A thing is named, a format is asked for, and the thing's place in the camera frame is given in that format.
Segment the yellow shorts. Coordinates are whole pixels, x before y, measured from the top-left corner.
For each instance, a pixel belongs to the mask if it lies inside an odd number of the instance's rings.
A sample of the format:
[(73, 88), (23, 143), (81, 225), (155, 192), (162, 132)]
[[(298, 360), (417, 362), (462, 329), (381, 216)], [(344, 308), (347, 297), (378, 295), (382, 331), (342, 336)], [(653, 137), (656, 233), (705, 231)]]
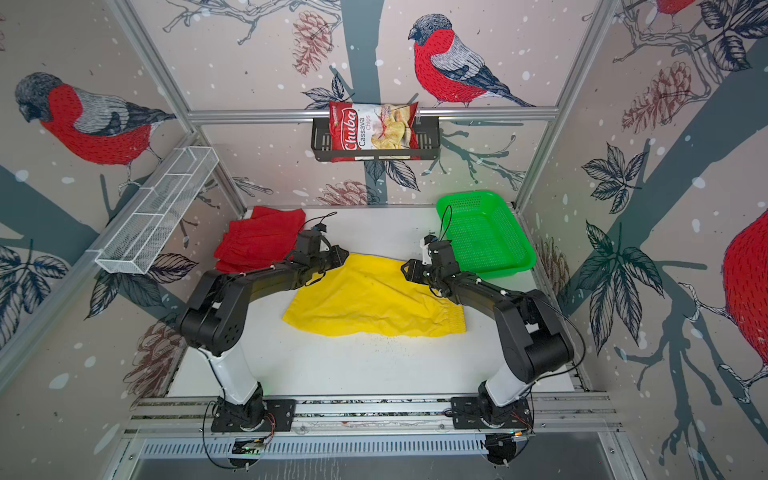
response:
[(439, 338), (467, 331), (461, 306), (409, 282), (398, 260), (360, 254), (297, 291), (283, 321), (326, 337), (358, 333)]

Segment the red shorts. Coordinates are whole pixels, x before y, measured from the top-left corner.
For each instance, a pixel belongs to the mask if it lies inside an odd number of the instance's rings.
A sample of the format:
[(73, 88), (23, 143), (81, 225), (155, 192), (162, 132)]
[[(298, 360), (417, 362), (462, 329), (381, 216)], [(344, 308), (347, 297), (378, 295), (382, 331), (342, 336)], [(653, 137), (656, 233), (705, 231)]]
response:
[(301, 209), (255, 207), (250, 218), (230, 222), (214, 252), (216, 270), (246, 273), (283, 260), (293, 250), (305, 221), (306, 214)]

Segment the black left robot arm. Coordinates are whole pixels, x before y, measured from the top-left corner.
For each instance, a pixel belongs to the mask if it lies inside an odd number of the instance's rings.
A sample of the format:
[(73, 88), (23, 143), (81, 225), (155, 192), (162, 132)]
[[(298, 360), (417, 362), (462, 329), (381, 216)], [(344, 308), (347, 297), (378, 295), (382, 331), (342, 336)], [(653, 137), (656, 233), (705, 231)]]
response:
[(273, 265), (240, 274), (205, 273), (177, 322), (178, 333), (200, 351), (229, 404), (241, 406), (257, 397), (259, 381), (248, 367), (240, 346), (249, 306), (264, 297), (294, 291), (340, 268), (349, 252), (332, 245), (324, 233), (299, 233), (295, 248)]

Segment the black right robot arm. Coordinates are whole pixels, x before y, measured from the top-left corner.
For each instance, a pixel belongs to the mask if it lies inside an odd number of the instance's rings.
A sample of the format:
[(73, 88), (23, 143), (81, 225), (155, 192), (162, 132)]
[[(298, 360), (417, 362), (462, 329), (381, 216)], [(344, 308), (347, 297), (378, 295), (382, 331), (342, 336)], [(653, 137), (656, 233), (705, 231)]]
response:
[(496, 324), (504, 364), (479, 389), (487, 404), (511, 405), (537, 380), (574, 359), (564, 321), (543, 292), (507, 290), (463, 271), (449, 240), (434, 239), (425, 249), (427, 261), (410, 259), (401, 265), (404, 278), (427, 286), (440, 298), (476, 310)]

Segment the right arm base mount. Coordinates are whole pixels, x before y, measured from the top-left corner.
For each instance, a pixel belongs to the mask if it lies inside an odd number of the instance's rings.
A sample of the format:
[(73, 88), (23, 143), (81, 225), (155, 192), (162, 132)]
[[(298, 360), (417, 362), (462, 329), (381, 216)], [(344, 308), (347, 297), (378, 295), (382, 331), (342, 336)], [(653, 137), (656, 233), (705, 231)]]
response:
[(486, 382), (478, 387), (475, 396), (459, 396), (450, 399), (450, 407), (443, 414), (452, 419), (457, 430), (471, 429), (521, 429), (531, 430), (533, 411), (525, 395), (511, 403), (499, 406), (494, 403), (486, 388)]

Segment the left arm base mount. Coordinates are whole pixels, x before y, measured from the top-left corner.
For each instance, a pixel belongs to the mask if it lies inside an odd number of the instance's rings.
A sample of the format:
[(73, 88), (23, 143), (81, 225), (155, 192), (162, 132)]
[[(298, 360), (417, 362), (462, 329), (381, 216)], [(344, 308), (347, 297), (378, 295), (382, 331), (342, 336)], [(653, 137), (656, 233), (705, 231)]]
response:
[(266, 399), (261, 386), (242, 405), (219, 397), (212, 413), (211, 431), (288, 432), (292, 427), (296, 406), (295, 399)]

